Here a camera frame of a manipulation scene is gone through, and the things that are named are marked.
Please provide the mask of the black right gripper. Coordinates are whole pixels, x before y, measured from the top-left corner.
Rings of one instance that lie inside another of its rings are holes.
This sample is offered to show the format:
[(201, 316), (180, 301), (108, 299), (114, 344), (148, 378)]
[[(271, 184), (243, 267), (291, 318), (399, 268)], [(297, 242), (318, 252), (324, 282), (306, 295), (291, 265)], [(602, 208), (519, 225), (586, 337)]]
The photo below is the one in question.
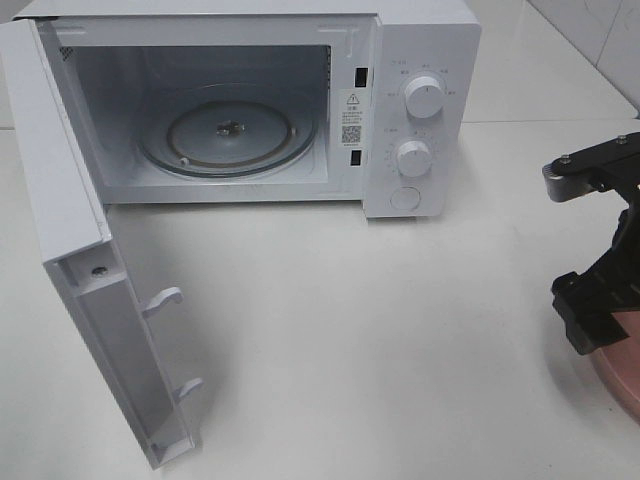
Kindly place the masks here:
[(629, 338), (614, 314), (639, 310), (639, 133), (562, 155), (542, 174), (554, 202), (614, 190), (628, 204), (611, 247), (585, 273), (569, 272), (551, 286), (567, 339), (587, 355)]

